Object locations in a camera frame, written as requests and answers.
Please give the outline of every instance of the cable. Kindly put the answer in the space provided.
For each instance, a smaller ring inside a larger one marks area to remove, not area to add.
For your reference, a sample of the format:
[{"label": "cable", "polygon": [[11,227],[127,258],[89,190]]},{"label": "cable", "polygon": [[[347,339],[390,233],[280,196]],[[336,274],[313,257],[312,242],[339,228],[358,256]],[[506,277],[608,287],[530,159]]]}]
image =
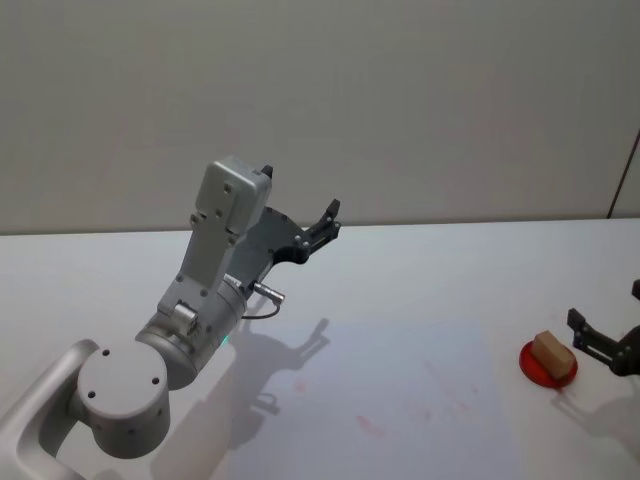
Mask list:
[{"label": "cable", "polygon": [[243,315],[242,319],[243,320],[265,320],[267,318],[275,317],[279,312],[280,312],[280,305],[276,305],[276,309],[271,313],[267,313],[266,315]]}]

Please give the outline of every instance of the red stain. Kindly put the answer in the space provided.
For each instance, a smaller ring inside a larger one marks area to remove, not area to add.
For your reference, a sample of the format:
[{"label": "red stain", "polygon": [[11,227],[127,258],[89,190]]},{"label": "red stain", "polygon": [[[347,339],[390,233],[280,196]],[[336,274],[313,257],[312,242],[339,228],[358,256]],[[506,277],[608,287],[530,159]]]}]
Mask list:
[{"label": "red stain", "polygon": [[356,419],[358,420],[358,426],[368,435],[375,438],[384,438],[387,436],[387,431],[384,428],[374,425],[367,417],[357,415]]},{"label": "red stain", "polygon": [[309,384],[304,378],[298,378],[293,384],[293,390],[296,393],[305,393]]}]

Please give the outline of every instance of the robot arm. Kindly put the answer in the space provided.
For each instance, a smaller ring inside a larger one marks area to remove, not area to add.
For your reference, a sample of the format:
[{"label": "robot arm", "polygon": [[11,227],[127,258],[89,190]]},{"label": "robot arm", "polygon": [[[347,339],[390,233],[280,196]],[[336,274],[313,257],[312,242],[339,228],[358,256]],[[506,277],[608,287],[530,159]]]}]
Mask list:
[{"label": "robot arm", "polygon": [[151,452],[170,425],[169,391],[189,385],[243,318],[253,293],[279,308],[264,278],[305,263],[338,236],[334,200],[307,230],[265,207],[273,169],[229,157],[206,170],[180,270],[136,341],[72,347],[0,419],[0,471],[28,480],[82,480],[55,460],[76,421],[117,458]]},{"label": "robot arm", "polygon": [[[632,295],[640,300],[640,280]],[[569,310],[567,325],[573,330],[573,346],[599,360],[620,377],[640,375],[640,327],[630,330],[620,341],[594,330],[575,309]]]}]

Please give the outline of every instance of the gray wall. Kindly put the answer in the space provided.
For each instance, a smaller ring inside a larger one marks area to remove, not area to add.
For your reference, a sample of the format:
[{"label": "gray wall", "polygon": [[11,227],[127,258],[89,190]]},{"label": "gray wall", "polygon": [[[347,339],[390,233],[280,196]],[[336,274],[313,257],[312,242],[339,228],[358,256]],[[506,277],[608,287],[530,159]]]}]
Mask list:
[{"label": "gray wall", "polygon": [[351,223],[604,217],[637,0],[4,0],[0,231],[177,228],[206,163]]},{"label": "gray wall", "polygon": [[613,217],[640,217],[640,145],[636,148],[629,166],[613,210]]}]

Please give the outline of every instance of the red plate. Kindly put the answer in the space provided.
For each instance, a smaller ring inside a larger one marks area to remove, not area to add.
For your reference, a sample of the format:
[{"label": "red plate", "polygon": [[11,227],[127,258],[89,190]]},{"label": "red plate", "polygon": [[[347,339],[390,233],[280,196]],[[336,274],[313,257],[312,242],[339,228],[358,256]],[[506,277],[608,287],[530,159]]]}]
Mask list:
[{"label": "red plate", "polygon": [[573,382],[573,379],[576,378],[576,374],[578,373],[578,361],[571,350],[567,348],[567,351],[571,354],[574,360],[576,360],[573,364],[573,368],[566,377],[556,380],[549,375],[549,372],[547,372],[540,362],[538,362],[536,357],[531,354],[532,344],[533,342],[529,342],[522,347],[522,350],[520,350],[520,368],[522,369],[522,373],[524,373],[529,380],[546,388],[562,388]]}]

